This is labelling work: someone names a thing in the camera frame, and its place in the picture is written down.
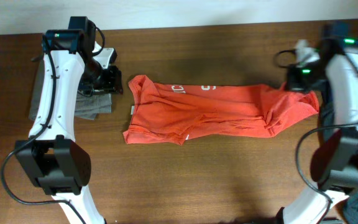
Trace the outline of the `orange t-shirt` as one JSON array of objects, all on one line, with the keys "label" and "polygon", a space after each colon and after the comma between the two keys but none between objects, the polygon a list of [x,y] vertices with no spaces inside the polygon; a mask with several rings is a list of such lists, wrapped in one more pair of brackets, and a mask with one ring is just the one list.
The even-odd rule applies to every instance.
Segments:
[{"label": "orange t-shirt", "polygon": [[315,93],[251,86],[177,85],[137,75],[129,82],[134,97],[124,140],[128,144],[185,141],[212,134],[272,138],[318,114]]}]

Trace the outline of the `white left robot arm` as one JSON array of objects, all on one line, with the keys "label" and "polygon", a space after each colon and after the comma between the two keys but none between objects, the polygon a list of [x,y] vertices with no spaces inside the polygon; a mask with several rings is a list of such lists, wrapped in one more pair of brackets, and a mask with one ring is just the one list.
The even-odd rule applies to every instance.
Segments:
[{"label": "white left robot arm", "polygon": [[91,160],[75,142],[77,93],[122,93],[114,49],[95,42],[95,31],[49,30],[42,37],[44,82],[29,138],[15,156],[30,182],[52,197],[70,223],[105,223],[90,193]]}]

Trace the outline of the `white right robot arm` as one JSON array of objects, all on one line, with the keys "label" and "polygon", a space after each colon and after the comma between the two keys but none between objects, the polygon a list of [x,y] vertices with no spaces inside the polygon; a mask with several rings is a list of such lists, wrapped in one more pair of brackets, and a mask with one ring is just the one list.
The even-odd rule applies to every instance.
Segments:
[{"label": "white right robot arm", "polygon": [[334,118],[318,131],[331,131],[314,152],[306,188],[277,213],[277,223],[329,223],[328,212],[358,192],[358,39],[343,22],[326,24],[317,47],[299,40],[296,62],[287,65],[288,91],[318,90],[331,96]]}]

